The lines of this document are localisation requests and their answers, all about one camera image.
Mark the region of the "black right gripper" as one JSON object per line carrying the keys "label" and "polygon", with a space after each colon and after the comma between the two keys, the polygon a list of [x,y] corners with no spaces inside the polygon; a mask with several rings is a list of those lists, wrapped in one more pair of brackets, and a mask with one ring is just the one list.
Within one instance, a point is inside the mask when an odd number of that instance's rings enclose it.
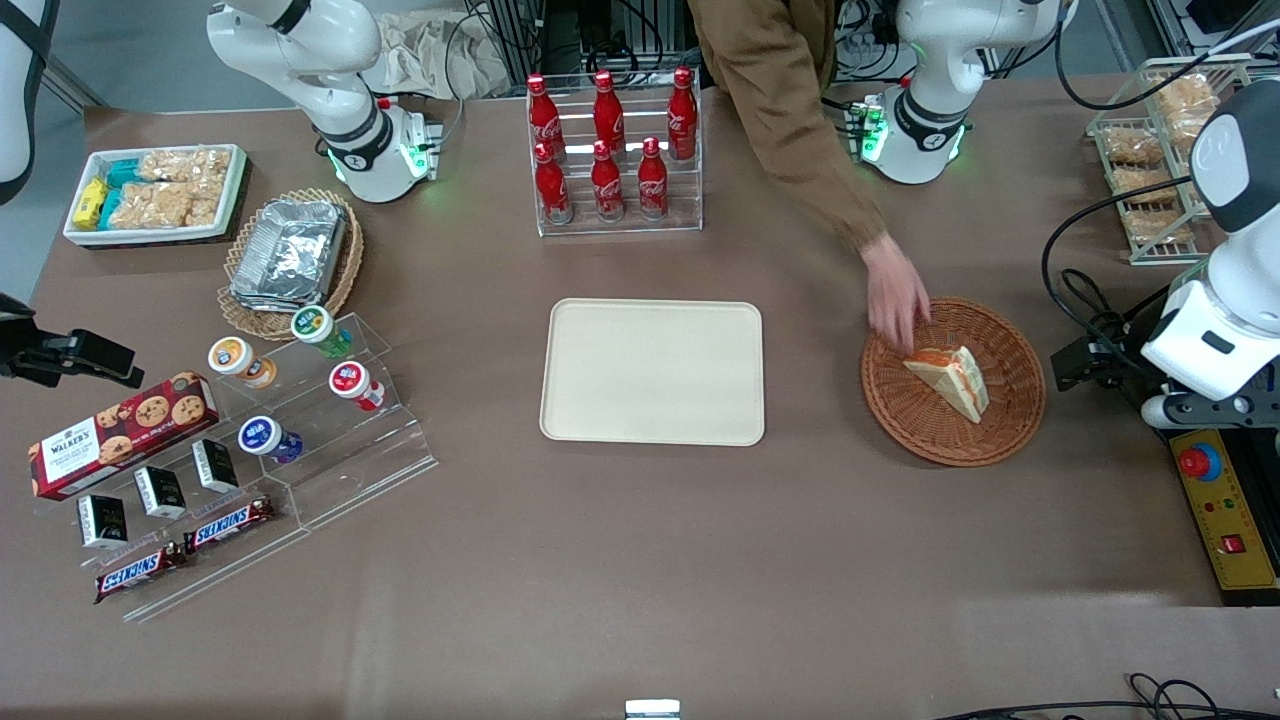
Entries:
{"label": "black right gripper", "polygon": [[134,351],[100,334],[73,329],[44,331],[35,310],[8,293],[1,296],[1,375],[55,388],[64,375],[91,375],[138,389],[145,370]]}

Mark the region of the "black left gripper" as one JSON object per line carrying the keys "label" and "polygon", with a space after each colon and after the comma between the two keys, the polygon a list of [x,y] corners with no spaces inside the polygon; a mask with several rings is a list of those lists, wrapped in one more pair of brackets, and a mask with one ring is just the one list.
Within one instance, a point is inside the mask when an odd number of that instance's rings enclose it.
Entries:
{"label": "black left gripper", "polygon": [[1097,337],[1079,337],[1053,352],[1050,366],[1057,392],[1089,383],[1129,391],[1138,389],[1138,370],[1132,360],[1125,340],[1111,340],[1107,345]]}

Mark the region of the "bare human hand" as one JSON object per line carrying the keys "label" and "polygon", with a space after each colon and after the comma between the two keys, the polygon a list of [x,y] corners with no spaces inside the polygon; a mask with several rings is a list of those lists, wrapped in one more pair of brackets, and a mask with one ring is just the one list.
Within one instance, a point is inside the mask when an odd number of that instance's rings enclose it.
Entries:
{"label": "bare human hand", "polygon": [[887,233],[859,254],[867,269],[870,328],[901,354],[914,354],[916,323],[931,320],[931,297],[915,265]]}

